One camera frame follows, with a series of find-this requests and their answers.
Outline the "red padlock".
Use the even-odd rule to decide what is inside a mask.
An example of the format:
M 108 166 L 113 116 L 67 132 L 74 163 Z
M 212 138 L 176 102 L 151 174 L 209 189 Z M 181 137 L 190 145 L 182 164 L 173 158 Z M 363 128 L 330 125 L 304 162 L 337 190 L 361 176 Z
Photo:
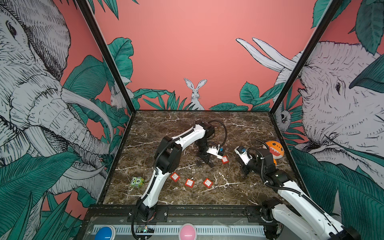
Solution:
M 204 180 L 203 184 L 209 189 L 209 188 L 212 187 L 213 182 L 210 179 L 207 178 L 207 179 Z
M 228 164 L 230 162 L 227 156 L 223 156 L 221 161 L 222 161 L 223 165 L 226 165 L 226 164 Z
M 174 181 L 174 182 L 177 182 L 179 179 L 180 179 L 180 176 L 177 174 L 177 173 L 173 173 L 171 174 L 171 179 Z
M 187 179 L 185 182 L 185 186 L 189 187 L 189 188 L 193 188 L 194 184 L 195 184 L 195 181 L 193 181 L 191 179 Z

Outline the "pink push button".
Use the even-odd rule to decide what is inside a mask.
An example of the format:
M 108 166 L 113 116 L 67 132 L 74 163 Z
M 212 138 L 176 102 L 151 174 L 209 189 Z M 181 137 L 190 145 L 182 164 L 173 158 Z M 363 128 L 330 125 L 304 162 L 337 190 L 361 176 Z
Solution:
M 192 224 L 184 224 L 179 231 L 179 240 L 196 240 L 197 228 Z

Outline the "blue push button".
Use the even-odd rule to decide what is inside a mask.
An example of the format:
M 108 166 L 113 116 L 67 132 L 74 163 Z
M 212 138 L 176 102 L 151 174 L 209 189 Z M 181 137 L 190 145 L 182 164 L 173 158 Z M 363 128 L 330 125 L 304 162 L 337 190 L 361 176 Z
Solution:
M 95 240 L 115 240 L 116 233 L 114 226 L 107 225 L 98 230 L 95 235 Z

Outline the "orange shark plush toy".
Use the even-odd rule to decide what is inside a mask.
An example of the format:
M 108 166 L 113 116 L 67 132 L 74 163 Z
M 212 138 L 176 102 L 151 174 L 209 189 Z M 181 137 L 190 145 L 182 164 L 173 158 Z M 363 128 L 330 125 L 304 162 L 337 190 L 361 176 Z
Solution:
M 277 160 L 281 159 L 285 155 L 283 146 L 277 141 L 267 141 L 266 144 L 270 153 L 273 155 L 275 165 L 277 165 Z

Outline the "black corner frame post right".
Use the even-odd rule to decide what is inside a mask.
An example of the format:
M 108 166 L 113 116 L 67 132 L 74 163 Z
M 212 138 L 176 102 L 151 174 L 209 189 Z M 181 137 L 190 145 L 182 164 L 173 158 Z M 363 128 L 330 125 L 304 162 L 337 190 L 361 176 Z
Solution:
M 330 1 L 327 5 L 327 8 L 325 9 L 324 14 L 322 15 L 320 22 L 318 23 L 314 33 L 312 34 L 308 44 L 306 45 L 305 49 L 303 50 L 303 53 L 301 57 L 299 58 L 297 64 L 295 65 L 294 69 L 292 70 L 287 82 L 285 83 L 281 93 L 279 94 L 276 102 L 274 103 L 273 107 L 270 109 L 269 114 L 273 115 L 276 113 L 278 107 L 282 103 L 284 97 L 287 95 L 288 91 L 291 89 L 293 83 L 298 78 L 299 73 L 303 69 L 306 61 L 311 56 L 314 48 L 316 47 L 317 43 L 323 36 L 325 30 L 327 29 L 328 25 L 332 21 L 334 15 L 336 14 L 337 10 L 343 3 L 342 0 L 334 0 Z

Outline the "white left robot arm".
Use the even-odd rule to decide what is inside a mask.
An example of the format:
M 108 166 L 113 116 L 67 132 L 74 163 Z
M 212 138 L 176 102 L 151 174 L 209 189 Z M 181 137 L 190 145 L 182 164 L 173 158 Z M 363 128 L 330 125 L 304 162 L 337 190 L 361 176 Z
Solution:
M 184 133 L 173 138 L 166 136 L 162 139 L 154 156 L 154 171 L 149 185 L 136 203 L 135 213 L 140 214 L 143 221 L 149 222 L 153 218 L 160 191 L 166 179 L 179 166 L 185 148 L 196 143 L 199 148 L 198 157 L 211 168 L 214 166 L 210 159 L 211 154 L 208 153 L 208 138 L 214 133 L 213 125 L 198 120 Z

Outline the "black corner frame post left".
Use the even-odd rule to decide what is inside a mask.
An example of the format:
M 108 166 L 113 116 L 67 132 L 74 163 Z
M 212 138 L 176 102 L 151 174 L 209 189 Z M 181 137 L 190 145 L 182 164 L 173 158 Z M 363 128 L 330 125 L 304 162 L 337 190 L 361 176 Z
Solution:
M 131 98 L 129 97 L 127 93 L 127 89 L 125 85 L 123 84 L 121 75 L 119 73 L 119 70 L 117 68 L 117 65 L 111 55 L 111 52 L 108 48 L 108 45 L 106 44 L 105 38 L 102 35 L 102 32 L 99 28 L 99 25 L 94 17 L 93 12 L 91 11 L 92 9 L 90 8 L 89 2 L 84 1 L 84 0 L 76 0 L 77 5 L 79 6 L 79 9 L 102 53 L 103 58 L 105 59 L 107 66 L 109 70 L 111 71 L 111 74 L 118 86 L 118 88 L 121 91 L 121 94 L 124 98 L 125 103 L 127 104 L 127 107 L 129 111 L 132 114 L 136 113 L 136 109 L 131 101 Z

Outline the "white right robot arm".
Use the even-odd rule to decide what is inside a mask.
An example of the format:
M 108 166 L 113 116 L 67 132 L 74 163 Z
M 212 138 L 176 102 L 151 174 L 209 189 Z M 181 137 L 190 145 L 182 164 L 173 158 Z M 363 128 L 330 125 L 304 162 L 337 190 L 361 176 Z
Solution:
M 262 203 L 261 219 L 274 221 L 290 229 L 302 240 L 359 240 L 361 235 L 352 227 L 345 227 L 335 220 L 306 195 L 298 184 L 283 170 L 276 167 L 268 149 L 246 149 L 238 146 L 236 154 L 241 160 L 245 174 L 259 175 L 265 186 L 273 189 L 290 205 L 278 198 Z

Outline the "black corner frame post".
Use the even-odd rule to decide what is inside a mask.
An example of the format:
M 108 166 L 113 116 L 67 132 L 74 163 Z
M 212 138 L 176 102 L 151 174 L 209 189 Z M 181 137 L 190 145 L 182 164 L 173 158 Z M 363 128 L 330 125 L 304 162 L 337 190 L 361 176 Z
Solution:
M 322 15 L 320 22 L 318 23 L 314 33 L 312 34 L 308 44 L 306 45 L 305 49 L 303 50 L 303 53 L 301 57 L 299 58 L 297 64 L 295 65 L 294 69 L 292 70 L 287 82 L 285 83 L 281 93 L 279 94 L 276 102 L 274 103 L 273 107 L 270 109 L 269 114 L 273 115 L 276 113 L 278 107 L 282 103 L 284 97 L 287 95 L 288 91 L 291 89 L 293 83 L 298 78 L 299 73 L 303 69 L 306 61 L 311 56 L 314 48 L 316 47 L 317 43 L 323 36 L 325 30 L 327 29 L 328 25 L 332 21 L 334 15 L 336 14 L 337 10 L 343 3 L 342 0 L 334 0 L 330 1 L 327 5 L 327 8 L 325 9 L 324 14 Z
M 79 9 L 102 53 L 103 58 L 105 59 L 107 66 L 109 70 L 111 71 L 111 74 L 118 86 L 118 88 L 121 91 L 121 94 L 124 98 L 125 103 L 127 104 L 127 107 L 129 111 L 132 114 L 136 113 L 136 109 L 131 101 L 131 98 L 129 97 L 127 93 L 127 89 L 125 85 L 123 84 L 121 75 L 119 73 L 119 70 L 117 68 L 117 65 L 111 55 L 111 52 L 108 48 L 108 45 L 106 44 L 105 38 L 102 35 L 102 32 L 99 28 L 99 25 L 94 17 L 93 12 L 91 11 L 92 9 L 90 8 L 89 2 L 84 1 L 84 0 L 76 0 L 77 5 L 79 6 Z

